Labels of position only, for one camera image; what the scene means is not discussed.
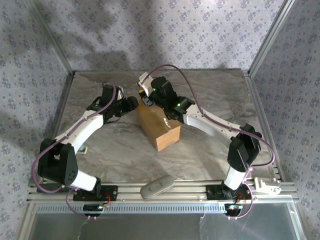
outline floral wallpaper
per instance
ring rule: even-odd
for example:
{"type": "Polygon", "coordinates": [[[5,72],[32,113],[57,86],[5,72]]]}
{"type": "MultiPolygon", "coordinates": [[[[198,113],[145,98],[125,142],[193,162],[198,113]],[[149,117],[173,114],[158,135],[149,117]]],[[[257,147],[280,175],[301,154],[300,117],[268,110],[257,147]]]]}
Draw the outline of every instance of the floral wallpaper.
{"type": "Polygon", "coordinates": [[[12,239],[67,74],[23,1],[0,8],[0,239],[12,239]]]}
{"type": "Polygon", "coordinates": [[[42,0],[76,71],[248,69],[283,0],[42,0]]]}
{"type": "Polygon", "coordinates": [[[254,76],[283,163],[320,239],[320,0],[296,0],[254,76]]]}

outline wall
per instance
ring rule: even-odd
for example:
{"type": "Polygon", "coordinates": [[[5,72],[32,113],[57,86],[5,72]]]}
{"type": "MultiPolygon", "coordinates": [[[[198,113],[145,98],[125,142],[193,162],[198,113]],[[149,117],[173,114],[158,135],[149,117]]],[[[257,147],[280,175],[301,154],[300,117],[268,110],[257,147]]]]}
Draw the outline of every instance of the wall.
{"type": "Polygon", "coordinates": [[[67,74],[23,1],[0,8],[0,239],[12,239],[67,74]]]}
{"type": "Polygon", "coordinates": [[[320,0],[297,0],[254,76],[284,170],[320,239],[320,0]]]}
{"type": "Polygon", "coordinates": [[[283,0],[43,0],[74,70],[248,69],[283,0]]]}

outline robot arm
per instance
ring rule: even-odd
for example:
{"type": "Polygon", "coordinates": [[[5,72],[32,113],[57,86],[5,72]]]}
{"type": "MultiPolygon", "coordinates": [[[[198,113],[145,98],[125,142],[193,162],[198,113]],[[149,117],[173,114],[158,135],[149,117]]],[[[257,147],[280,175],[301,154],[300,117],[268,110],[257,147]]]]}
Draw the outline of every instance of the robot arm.
{"type": "Polygon", "coordinates": [[[104,85],[102,95],[97,97],[93,103],[87,107],[82,117],[73,126],[56,138],[47,138],[41,143],[40,152],[44,151],[53,143],[65,138],[40,158],[37,170],[39,176],[65,186],[72,186],[92,192],[97,196],[100,194],[101,180],[98,177],[91,176],[78,169],[76,154],[80,146],[96,130],[106,124],[110,118],[120,118],[136,109],[139,105],[134,96],[124,98],[123,89],[117,87],[117,97],[113,100],[112,104],[100,112],[100,114],[89,118],[90,115],[108,104],[112,99],[112,93],[113,87],[104,85]],[[70,133],[83,119],[85,119],[85,121],[70,133]]]}
{"type": "MultiPolygon", "coordinates": [[[[149,76],[143,82],[146,75],[147,73],[144,73],[139,78],[138,85],[143,89],[139,92],[139,95],[147,106],[157,105],[163,109],[168,119],[178,120],[183,124],[200,129],[229,148],[227,161],[230,166],[221,188],[227,198],[232,198],[242,184],[249,166],[261,150],[259,141],[237,131],[221,127],[204,117],[194,101],[184,96],[178,96],[165,77],[153,79],[149,76]]],[[[261,134],[256,132],[253,126],[249,124],[242,127],[227,122],[205,110],[204,112],[210,118],[226,126],[261,137],[261,134]]]]}

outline marble surface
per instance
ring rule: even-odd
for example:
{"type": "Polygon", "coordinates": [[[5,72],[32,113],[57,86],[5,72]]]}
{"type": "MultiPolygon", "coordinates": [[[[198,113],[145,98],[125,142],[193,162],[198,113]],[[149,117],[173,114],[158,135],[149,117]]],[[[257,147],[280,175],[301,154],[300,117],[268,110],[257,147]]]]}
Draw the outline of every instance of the marble surface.
{"type": "MultiPolygon", "coordinates": [[[[102,93],[102,82],[122,86],[126,97],[139,97],[137,81],[141,71],[76,73],[60,132],[67,130],[84,113],[86,107],[102,93]]],[[[187,70],[202,106],[207,111],[236,124],[249,123],[261,131],[255,106],[241,70],[187,70]]],[[[165,76],[175,91],[192,98],[185,80],[177,71],[157,71],[153,77],[165,76]]],[[[228,149],[219,141],[191,126],[182,125],[180,141],[161,152],[149,143],[130,112],[118,122],[104,125],[85,142],[86,154],[77,154],[80,170],[97,176],[102,182],[145,182],[165,174],[176,180],[223,180],[229,164],[228,149]]],[[[264,145],[254,163],[267,162],[270,155],[264,145]]],[[[252,176],[272,177],[272,167],[255,169],[252,176]]]]}

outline white clip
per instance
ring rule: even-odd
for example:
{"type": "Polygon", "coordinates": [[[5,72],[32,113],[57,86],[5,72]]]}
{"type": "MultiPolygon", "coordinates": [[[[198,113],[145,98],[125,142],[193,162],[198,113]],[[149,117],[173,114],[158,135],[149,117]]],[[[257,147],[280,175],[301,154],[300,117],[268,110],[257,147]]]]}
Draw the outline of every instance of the white clip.
{"type": "Polygon", "coordinates": [[[281,192],[280,181],[275,178],[254,178],[255,190],[257,193],[277,195],[281,192]]]}

